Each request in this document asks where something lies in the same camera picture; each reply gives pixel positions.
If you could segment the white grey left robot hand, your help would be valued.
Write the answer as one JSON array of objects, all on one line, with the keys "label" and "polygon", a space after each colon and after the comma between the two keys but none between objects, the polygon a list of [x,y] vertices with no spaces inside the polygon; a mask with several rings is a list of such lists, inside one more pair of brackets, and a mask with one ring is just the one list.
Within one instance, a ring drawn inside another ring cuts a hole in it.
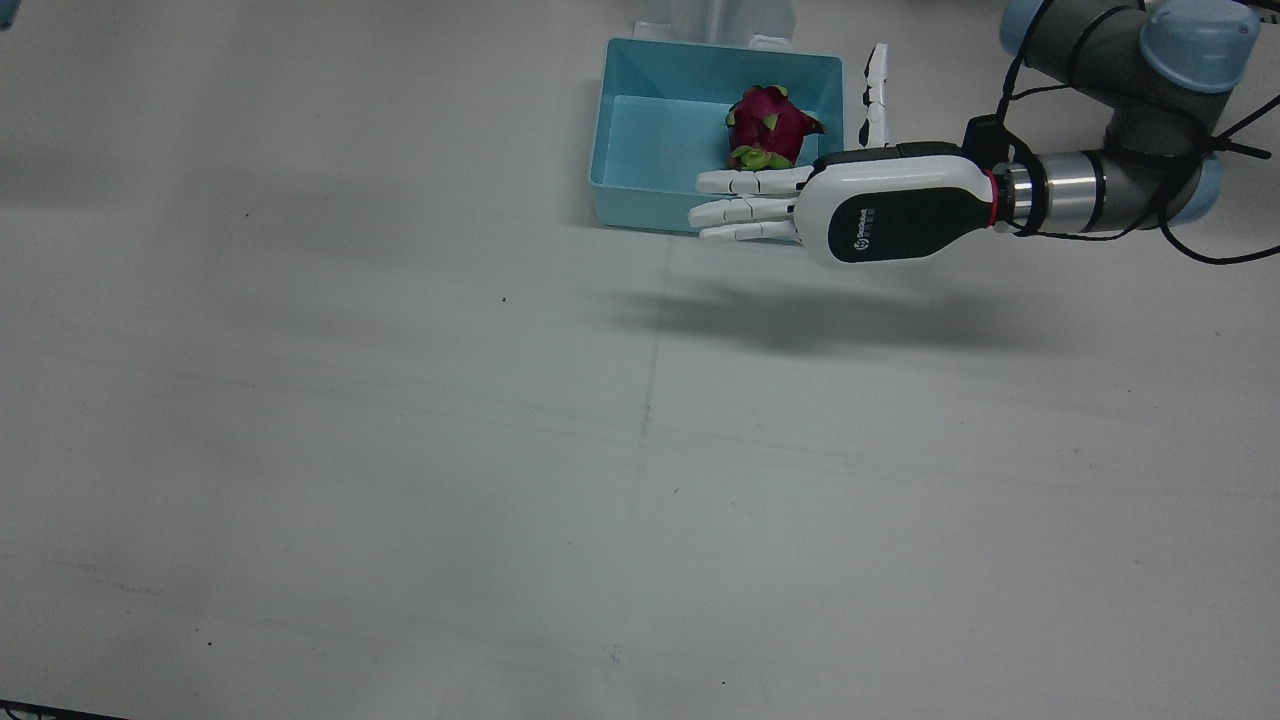
[{"label": "white grey left robot hand", "polygon": [[687,213],[707,243],[790,240],[824,266],[929,258],[1001,218],[992,170],[947,142],[892,143],[886,87],[888,47],[863,70],[859,145],[810,164],[805,138],[826,127],[781,85],[754,85],[727,110],[727,165],[703,172],[709,201]]}]

